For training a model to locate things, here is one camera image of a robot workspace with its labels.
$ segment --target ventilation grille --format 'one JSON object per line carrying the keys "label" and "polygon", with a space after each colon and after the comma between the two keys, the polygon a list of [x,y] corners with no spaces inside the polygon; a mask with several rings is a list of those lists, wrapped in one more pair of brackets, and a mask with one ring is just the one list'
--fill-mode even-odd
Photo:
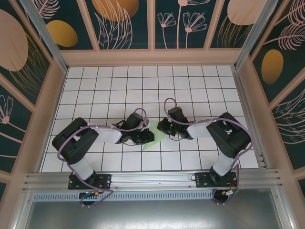
{"label": "ventilation grille", "polygon": [[[212,190],[195,191],[155,191],[155,192],[114,192],[105,201],[137,200],[190,200],[212,199]],[[83,201],[100,200],[106,194],[86,198]],[[79,201],[79,193],[36,193],[33,202],[72,202]]]}

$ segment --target white grid floor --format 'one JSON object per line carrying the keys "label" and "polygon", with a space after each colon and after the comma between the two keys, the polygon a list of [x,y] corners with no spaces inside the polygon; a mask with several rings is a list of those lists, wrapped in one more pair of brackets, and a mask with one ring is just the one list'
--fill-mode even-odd
{"label": "white grid floor", "polygon": [[[73,119],[111,125],[136,108],[148,118],[165,117],[163,102],[175,98],[191,120],[231,113],[247,127],[230,66],[122,66],[69,68],[47,143],[41,172],[70,169],[56,157],[53,138]],[[166,136],[142,151],[141,146],[95,143],[86,158],[96,171],[161,171],[210,169],[218,157],[211,137],[173,141]],[[258,168],[254,150],[241,156],[241,168]]]}

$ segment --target purple cable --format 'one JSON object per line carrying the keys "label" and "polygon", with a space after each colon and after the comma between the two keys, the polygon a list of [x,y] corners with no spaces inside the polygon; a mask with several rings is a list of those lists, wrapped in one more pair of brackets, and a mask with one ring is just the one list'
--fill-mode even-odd
{"label": "purple cable", "polygon": [[227,118],[211,118],[211,119],[204,119],[204,120],[200,120],[200,121],[195,121],[193,123],[182,123],[182,122],[178,122],[177,120],[174,120],[173,118],[170,117],[170,115],[168,114],[167,110],[166,110],[166,102],[168,100],[173,100],[175,102],[175,107],[177,107],[177,102],[175,99],[173,98],[167,98],[165,101],[164,101],[164,112],[165,114],[167,115],[167,117],[172,121],[172,122],[175,122],[175,123],[178,123],[178,124],[181,124],[181,125],[195,125],[195,124],[198,124],[198,123],[208,123],[208,122],[213,122],[213,121],[225,121],[225,122],[229,122],[229,123],[233,123],[237,126],[239,126],[240,128],[242,128],[250,137],[251,139],[251,144],[250,146],[244,150],[243,152],[239,153],[237,155],[237,157],[234,159],[234,161],[232,162],[231,164],[231,168],[233,168],[234,164],[236,163],[236,161],[239,159],[239,157],[243,154],[245,154],[246,152],[248,152],[252,147],[253,147],[253,142],[254,142],[254,139],[251,135],[251,133],[249,132],[249,130],[247,128],[245,128],[243,125],[241,125],[240,123],[238,122],[235,122],[231,119],[227,119]]}
{"label": "purple cable", "polygon": [[[108,126],[108,125],[87,125],[87,126],[84,126],[82,127],[81,129],[75,131],[70,137],[67,138],[67,140],[61,145],[61,147],[59,148],[58,150],[58,153],[57,153],[57,158],[60,160],[60,161],[65,161],[63,158],[60,157],[61,155],[61,151],[62,149],[66,146],[66,144],[74,137],[76,136],[79,132],[85,130],[85,129],[88,129],[88,128],[106,128],[106,129],[113,129],[113,130],[117,130],[117,131],[124,131],[124,132],[131,132],[131,131],[134,131],[134,130],[137,130],[139,129],[140,127],[142,127],[144,125],[144,123],[146,122],[147,120],[147,114],[146,114],[146,111],[142,108],[137,108],[134,110],[134,112],[138,111],[138,110],[142,110],[144,112],[144,119],[143,121],[140,123],[140,125],[136,128],[133,128],[133,129],[129,129],[129,130],[124,130],[124,129],[119,129],[119,128],[116,128],[116,127],[113,127],[113,126]],[[110,192],[108,195],[106,195],[103,199],[99,200],[99,201],[96,201],[94,202],[93,204],[91,204],[91,206],[96,206],[100,203],[102,203],[108,196],[110,196],[112,193],[113,193],[113,190],[110,190],[110,189],[103,189],[103,188],[98,188],[98,187],[94,187],[92,185],[89,185],[88,183],[86,183],[83,179],[81,179],[81,177],[75,172],[75,170],[67,163],[67,166],[71,169],[71,171],[73,172],[73,174],[76,175],[76,177],[86,186],[94,189],[94,190],[97,190],[97,191],[102,191],[102,192]],[[82,206],[84,207],[85,205],[83,204],[83,200],[84,198],[88,197],[90,195],[85,195],[81,198],[81,204]]]}

